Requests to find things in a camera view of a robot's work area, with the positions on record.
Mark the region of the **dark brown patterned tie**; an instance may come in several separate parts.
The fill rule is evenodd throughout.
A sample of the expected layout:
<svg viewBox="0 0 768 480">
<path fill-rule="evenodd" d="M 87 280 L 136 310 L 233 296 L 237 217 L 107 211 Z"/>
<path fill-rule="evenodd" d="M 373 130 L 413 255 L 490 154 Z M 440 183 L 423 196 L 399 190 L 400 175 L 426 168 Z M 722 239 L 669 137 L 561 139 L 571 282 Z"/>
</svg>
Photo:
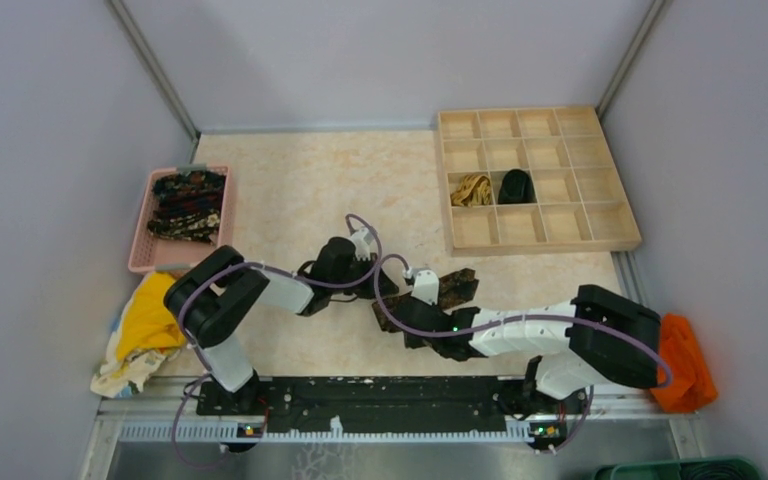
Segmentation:
<svg viewBox="0 0 768 480">
<path fill-rule="evenodd" d="M 476 277 L 476 271 L 471 268 L 462 268 L 444 275 L 440 278 L 437 304 L 444 312 L 459 308 L 474 299 L 478 286 L 479 279 Z M 371 304 L 371 308 L 381 331 L 399 332 L 376 302 Z"/>
</svg>

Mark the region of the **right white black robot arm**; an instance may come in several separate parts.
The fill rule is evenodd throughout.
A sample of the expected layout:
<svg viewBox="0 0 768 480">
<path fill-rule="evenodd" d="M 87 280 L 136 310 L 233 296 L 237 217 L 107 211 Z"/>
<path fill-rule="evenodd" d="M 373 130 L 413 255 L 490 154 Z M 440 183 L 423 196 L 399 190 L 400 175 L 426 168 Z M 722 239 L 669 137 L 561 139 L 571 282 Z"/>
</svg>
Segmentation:
<svg viewBox="0 0 768 480">
<path fill-rule="evenodd" d="M 568 301 L 528 310 L 458 308 L 409 296 L 386 311 L 410 348 L 427 346 L 455 361 L 521 354 L 528 360 L 523 398 L 536 412 L 586 387 L 660 388 L 661 318 L 593 284 Z"/>
</svg>

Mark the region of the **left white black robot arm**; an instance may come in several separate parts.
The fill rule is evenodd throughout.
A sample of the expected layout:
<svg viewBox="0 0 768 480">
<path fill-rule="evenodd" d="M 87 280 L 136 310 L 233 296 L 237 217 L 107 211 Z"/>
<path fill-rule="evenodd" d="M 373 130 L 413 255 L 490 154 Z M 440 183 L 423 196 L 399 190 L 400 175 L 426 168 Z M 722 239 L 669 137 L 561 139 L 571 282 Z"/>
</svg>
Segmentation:
<svg viewBox="0 0 768 480">
<path fill-rule="evenodd" d="M 223 245 L 175 281 L 163 305 L 197 352 L 220 399 L 237 414 L 252 411 L 260 399 L 256 372 L 235 333 L 256 304 L 309 317 L 336 295 L 374 297 L 373 269 L 381 246 L 361 229 L 350 237 L 332 237 L 318 257 L 297 273 L 256 266 L 230 245 Z"/>
</svg>

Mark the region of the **pile of patterned ties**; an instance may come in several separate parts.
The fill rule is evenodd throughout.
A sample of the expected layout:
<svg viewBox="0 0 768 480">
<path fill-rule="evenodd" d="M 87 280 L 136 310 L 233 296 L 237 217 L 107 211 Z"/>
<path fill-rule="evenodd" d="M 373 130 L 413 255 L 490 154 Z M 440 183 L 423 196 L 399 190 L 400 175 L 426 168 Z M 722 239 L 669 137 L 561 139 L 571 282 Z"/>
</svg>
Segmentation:
<svg viewBox="0 0 768 480">
<path fill-rule="evenodd" d="M 215 245 L 218 240 L 227 176 L 210 170 L 170 174 L 155 180 L 157 201 L 147 221 L 153 236 Z"/>
</svg>

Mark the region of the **rolled yellow patterned tie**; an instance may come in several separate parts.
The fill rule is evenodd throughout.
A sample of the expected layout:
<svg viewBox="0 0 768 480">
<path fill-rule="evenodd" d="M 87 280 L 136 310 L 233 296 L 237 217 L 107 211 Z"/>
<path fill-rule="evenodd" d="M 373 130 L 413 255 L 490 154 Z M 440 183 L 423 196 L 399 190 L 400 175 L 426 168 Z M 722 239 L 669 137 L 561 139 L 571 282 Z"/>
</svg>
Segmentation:
<svg viewBox="0 0 768 480">
<path fill-rule="evenodd" d="M 486 174 L 468 174 L 461 178 L 449 195 L 453 207 L 490 206 L 493 203 L 490 177 Z"/>
</svg>

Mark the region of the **pink plastic basket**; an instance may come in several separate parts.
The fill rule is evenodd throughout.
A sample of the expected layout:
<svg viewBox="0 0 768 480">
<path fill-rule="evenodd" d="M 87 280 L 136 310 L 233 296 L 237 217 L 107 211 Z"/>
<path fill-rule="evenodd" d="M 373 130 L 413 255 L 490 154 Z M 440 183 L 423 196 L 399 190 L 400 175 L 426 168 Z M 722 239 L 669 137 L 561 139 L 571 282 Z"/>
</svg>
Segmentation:
<svg viewBox="0 0 768 480">
<path fill-rule="evenodd" d="M 229 245 L 236 187 L 225 165 L 189 165 L 148 177 L 128 269 L 181 272 Z"/>
</svg>

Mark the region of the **rolled black tie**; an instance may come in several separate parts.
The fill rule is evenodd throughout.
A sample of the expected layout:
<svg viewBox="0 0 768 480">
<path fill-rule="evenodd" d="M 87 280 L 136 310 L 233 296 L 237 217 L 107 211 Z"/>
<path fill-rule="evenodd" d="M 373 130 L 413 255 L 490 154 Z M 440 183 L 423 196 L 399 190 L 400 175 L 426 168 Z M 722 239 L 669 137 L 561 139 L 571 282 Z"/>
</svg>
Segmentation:
<svg viewBox="0 0 768 480">
<path fill-rule="evenodd" d="M 497 197 L 500 205 L 535 203 L 536 196 L 530 174 L 521 169 L 506 172 L 502 177 Z"/>
</svg>

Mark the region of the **wooden compartment tray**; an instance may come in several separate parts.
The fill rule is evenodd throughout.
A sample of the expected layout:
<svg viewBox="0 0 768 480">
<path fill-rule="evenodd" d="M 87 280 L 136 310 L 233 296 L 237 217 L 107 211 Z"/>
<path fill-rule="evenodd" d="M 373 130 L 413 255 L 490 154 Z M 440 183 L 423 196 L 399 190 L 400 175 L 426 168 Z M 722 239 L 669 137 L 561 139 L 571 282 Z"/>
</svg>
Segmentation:
<svg viewBox="0 0 768 480">
<path fill-rule="evenodd" d="M 592 106 L 444 110 L 436 119 L 446 240 L 456 256 L 628 252 L 642 243 Z M 536 202 L 500 205 L 502 177 L 528 172 Z M 468 174 L 490 177 L 490 206 L 453 207 Z"/>
</svg>

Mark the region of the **yellow white cloth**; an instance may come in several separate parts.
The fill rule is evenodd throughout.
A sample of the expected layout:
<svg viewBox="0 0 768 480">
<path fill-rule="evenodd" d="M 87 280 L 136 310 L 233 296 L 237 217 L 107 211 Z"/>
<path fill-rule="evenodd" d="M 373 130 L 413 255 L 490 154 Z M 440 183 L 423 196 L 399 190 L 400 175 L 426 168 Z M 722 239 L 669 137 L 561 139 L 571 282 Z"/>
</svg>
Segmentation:
<svg viewBox="0 0 768 480">
<path fill-rule="evenodd" d="M 143 277 L 114 323 L 90 390 L 104 398 L 129 398 L 187 345 L 163 299 L 175 283 L 165 272 Z"/>
</svg>

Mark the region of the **orange cloth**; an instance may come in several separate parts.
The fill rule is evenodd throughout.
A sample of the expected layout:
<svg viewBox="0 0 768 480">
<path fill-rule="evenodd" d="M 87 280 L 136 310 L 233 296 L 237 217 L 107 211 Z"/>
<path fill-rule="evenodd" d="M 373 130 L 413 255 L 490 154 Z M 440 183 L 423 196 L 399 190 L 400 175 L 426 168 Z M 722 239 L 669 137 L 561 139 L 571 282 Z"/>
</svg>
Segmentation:
<svg viewBox="0 0 768 480">
<path fill-rule="evenodd" d="M 659 354 L 672 372 L 668 386 L 651 389 L 664 412 L 692 413 L 718 399 L 718 389 L 687 318 L 675 314 L 662 318 Z"/>
</svg>

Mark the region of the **green bin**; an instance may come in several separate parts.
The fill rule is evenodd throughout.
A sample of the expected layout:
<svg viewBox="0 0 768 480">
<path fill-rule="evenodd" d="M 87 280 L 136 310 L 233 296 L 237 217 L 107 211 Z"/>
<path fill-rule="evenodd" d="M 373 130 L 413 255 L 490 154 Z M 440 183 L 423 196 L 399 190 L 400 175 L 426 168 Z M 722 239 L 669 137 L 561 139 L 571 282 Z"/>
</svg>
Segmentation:
<svg viewBox="0 0 768 480">
<path fill-rule="evenodd" d="M 591 478 L 594 480 L 761 480 L 765 479 L 765 476 L 754 463 L 745 458 L 710 457 L 610 465 L 598 469 Z"/>
</svg>

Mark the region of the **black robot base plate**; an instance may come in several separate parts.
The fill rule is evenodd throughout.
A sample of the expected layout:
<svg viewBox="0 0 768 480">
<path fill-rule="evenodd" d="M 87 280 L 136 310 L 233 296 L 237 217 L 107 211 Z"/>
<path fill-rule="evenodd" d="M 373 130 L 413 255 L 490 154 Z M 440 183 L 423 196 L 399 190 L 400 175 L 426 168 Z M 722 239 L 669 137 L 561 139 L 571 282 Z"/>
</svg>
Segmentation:
<svg viewBox="0 0 768 480">
<path fill-rule="evenodd" d="M 584 406 L 582 389 L 557 400 L 519 377 L 271 377 L 241 394 L 207 381 L 196 412 L 263 416 L 270 433 L 324 432 L 338 419 L 350 434 L 459 434 L 501 433 L 531 415 L 570 418 Z"/>
</svg>

